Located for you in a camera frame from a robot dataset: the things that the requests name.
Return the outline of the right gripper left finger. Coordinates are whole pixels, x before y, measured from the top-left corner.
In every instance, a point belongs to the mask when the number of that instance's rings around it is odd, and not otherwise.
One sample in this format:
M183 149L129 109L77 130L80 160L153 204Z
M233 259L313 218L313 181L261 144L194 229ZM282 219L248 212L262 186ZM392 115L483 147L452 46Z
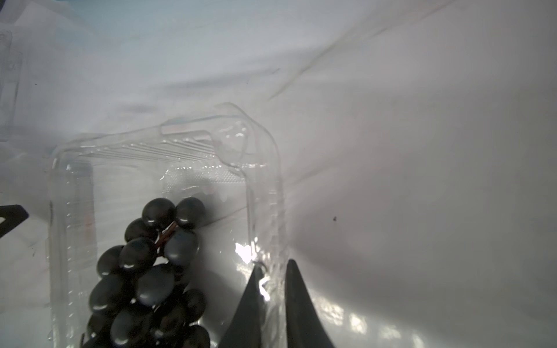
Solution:
M261 265L255 265L234 317L222 336L218 348L262 347L261 325L265 314L265 300L261 294L260 282L263 276Z

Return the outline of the black grape bunch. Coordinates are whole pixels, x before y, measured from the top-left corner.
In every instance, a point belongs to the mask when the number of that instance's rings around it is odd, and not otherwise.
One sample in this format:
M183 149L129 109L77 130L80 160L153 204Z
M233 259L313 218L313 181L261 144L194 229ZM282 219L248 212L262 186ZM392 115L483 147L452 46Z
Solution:
M194 230L205 216L197 197L146 203L127 226L124 244L97 261L100 279L89 295L81 347L210 347L210 335L198 323L207 298L189 288L200 248Z

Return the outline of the clear clamshell container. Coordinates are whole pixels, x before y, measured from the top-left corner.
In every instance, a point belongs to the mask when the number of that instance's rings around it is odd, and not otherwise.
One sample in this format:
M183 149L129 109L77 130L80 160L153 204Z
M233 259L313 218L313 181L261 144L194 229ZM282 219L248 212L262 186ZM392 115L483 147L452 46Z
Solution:
M261 265L262 347L285 347L287 264L280 156L273 136L234 104L127 133L59 146L49 171L52 339L77 347L91 315L96 265L124 242L149 201L197 197L207 210L191 287L207 297L200 323L218 344L252 269Z

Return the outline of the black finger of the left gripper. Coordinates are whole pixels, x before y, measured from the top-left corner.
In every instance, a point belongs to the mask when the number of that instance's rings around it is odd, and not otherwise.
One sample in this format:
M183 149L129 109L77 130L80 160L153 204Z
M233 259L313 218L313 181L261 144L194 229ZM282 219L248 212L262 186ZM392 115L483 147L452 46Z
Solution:
M0 217L2 219L0 237L2 238L18 227L23 221L27 220L29 214L21 205L12 204L0 207Z

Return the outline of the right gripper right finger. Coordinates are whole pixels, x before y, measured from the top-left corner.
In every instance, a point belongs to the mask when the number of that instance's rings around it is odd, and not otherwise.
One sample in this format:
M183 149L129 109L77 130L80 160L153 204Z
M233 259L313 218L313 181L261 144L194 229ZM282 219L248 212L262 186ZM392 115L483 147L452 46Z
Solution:
M287 263L285 306L289 348L334 348L319 320L300 269L293 259Z

